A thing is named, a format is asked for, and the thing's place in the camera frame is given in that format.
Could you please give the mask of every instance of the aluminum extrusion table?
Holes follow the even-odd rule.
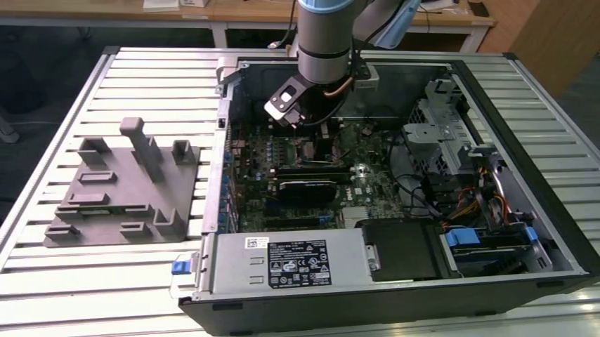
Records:
[[[283,51],[121,48],[104,54],[0,229],[3,336],[207,336],[171,299],[171,261],[200,245],[219,96],[220,56],[284,57]],[[600,152],[518,60],[502,55],[366,52],[367,58],[462,59],[508,121],[574,220],[600,249]],[[80,158],[85,136],[119,136],[123,117],[141,117],[159,146],[202,147],[188,241],[48,249],[41,245]],[[477,129],[485,130],[474,121]],[[600,290],[536,300],[502,315],[301,331],[276,336],[590,336]]]

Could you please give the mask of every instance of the metal bracket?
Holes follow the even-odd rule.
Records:
[[[454,139],[450,128],[434,124],[406,124],[403,132],[406,140],[415,144],[431,144],[438,143],[439,140]]]
[[[465,145],[460,151],[465,152],[469,157],[489,157],[498,149],[493,144],[484,144],[477,146]]]
[[[216,82],[220,87],[227,83],[231,83],[239,78],[239,73],[236,72],[236,58],[235,57],[220,57],[216,60]]]
[[[363,68],[359,68],[359,72],[362,72],[365,76],[357,77],[354,80],[354,90],[375,92],[378,88],[378,73],[375,67],[365,65]]]

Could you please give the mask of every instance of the warning label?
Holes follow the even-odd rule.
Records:
[[[272,289],[331,285],[325,240],[268,243],[268,285]]]

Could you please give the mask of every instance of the black cable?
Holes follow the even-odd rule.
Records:
[[[287,31],[284,32],[284,36],[283,39],[280,39],[279,41],[274,41],[268,44],[267,48],[268,49],[275,49],[278,48],[287,40],[287,38],[290,37],[290,33],[291,33],[291,24],[294,23],[294,11],[297,9],[297,0],[291,1],[291,13],[290,13],[290,22],[287,24]]]
[[[373,38],[377,36],[378,33],[382,32],[382,30],[387,27],[387,25],[391,23],[393,19],[395,18],[397,12],[401,11],[402,9],[402,5],[406,2],[406,0],[401,0],[399,4],[397,5],[397,8],[394,9],[394,12],[391,13],[391,16],[387,18],[387,20],[383,22],[383,24],[381,26],[378,26],[378,28],[375,29],[375,31],[369,35],[369,37],[365,39],[363,41],[363,45],[361,46],[361,49],[357,51],[357,55],[359,56],[359,54],[362,53],[366,45],[369,44],[369,42],[373,40]]]
[[[341,106],[346,103],[347,93],[343,94],[342,98],[339,99],[338,105],[335,105],[331,112],[327,113],[327,116],[322,117],[318,121],[314,121],[311,123],[305,123],[302,126],[318,126],[323,124],[333,116],[338,113]]]
[[[431,31],[431,24],[429,23],[429,11],[419,5],[421,9],[425,11],[425,18],[427,19],[427,34]]]
[[[397,176],[397,177],[394,177],[395,178],[395,181],[397,181],[397,185],[398,185],[398,187],[411,196],[411,197],[414,197],[414,199],[427,208],[427,210],[429,210],[429,214],[431,214],[431,216],[434,217],[434,218],[439,218],[439,219],[442,219],[442,220],[445,220],[445,217],[444,217],[444,215],[439,213],[439,211],[434,208],[434,206],[422,198],[422,197],[419,197],[415,193],[413,193],[402,184],[401,184],[401,182],[398,181],[398,179],[399,178],[403,178],[403,177],[411,177],[411,178],[415,178],[415,177],[419,177],[417,174],[409,174],[409,173],[406,173],[406,174],[401,174],[399,176]]]

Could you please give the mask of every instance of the red wire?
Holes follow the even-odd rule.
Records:
[[[470,190],[474,190],[476,188],[474,187],[468,187],[468,188],[465,188],[462,191],[460,191],[460,193],[458,193],[458,206],[457,206],[457,208],[460,208],[460,205],[462,204],[462,195],[464,195],[464,193],[466,192],[466,191],[470,191]]]

